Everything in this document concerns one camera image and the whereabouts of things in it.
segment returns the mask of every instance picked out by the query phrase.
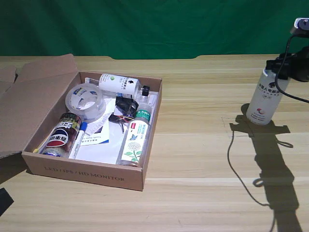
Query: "packing tape roll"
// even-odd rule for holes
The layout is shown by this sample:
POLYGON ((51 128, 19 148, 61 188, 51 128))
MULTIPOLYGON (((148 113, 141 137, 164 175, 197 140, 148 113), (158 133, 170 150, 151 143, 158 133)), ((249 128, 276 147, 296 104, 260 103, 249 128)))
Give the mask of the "packing tape roll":
POLYGON ((66 96, 66 106, 87 123, 96 121, 105 111, 103 93, 94 84, 80 84, 72 88, 66 96))

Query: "cardboard box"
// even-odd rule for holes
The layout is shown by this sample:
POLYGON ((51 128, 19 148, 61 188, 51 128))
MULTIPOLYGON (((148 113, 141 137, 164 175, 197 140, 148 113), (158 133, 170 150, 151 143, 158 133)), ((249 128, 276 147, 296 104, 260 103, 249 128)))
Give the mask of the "cardboard box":
POLYGON ((72 54, 26 64, 15 84, 0 99, 0 154, 5 156, 22 151, 33 174, 143 190, 161 103, 162 79, 129 76, 138 78, 143 85, 159 93, 141 168, 32 153, 67 111, 67 92, 83 83, 85 77, 98 80, 100 76, 101 73, 79 72, 72 54))

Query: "green backdrop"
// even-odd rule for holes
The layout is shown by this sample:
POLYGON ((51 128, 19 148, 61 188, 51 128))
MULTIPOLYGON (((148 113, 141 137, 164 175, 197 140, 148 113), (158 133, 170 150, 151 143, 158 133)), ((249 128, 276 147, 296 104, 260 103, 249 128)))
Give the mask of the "green backdrop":
MULTIPOLYGON (((0 56, 194 58, 284 52, 308 0, 0 0, 0 56)), ((292 51, 308 44, 296 38, 292 51)))

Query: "white bottle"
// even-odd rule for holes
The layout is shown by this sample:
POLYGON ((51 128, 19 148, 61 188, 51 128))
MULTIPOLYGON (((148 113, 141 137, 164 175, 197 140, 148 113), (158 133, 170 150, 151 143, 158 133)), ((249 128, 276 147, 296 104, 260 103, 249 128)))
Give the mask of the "white bottle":
POLYGON ((138 79, 104 73, 98 87, 104 95, 136 99, 148 86, 142 86, 138 79))
MULTIPOLYGON (((268 124, 282 98, 282 93, 276 88, 275 77, 276 74, 274 72, 264 69, 257 83, 246 113, 247 118, 255 124, 268 124)), ((278 78, 278 85, 283 91, 286 90, 289 82, 290 78, 287 80, 278 78)))
POLYGON ((126 130, 116 164, 141 167, 146 152, 150 131, 152 108, 147 103, 140 103, 136 117, 126 130))

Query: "black bottle cap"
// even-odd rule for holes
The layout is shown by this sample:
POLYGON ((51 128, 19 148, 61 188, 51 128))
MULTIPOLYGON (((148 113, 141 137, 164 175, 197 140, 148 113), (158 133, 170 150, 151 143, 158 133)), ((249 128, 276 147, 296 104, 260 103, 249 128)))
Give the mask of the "black bottle cap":
POLYGON ((142 89, 142 95, 143 96, 148 96, 149 95, 149 91, 150 91, 150 88, 149 86, 143 86, 143 89, 142 89))

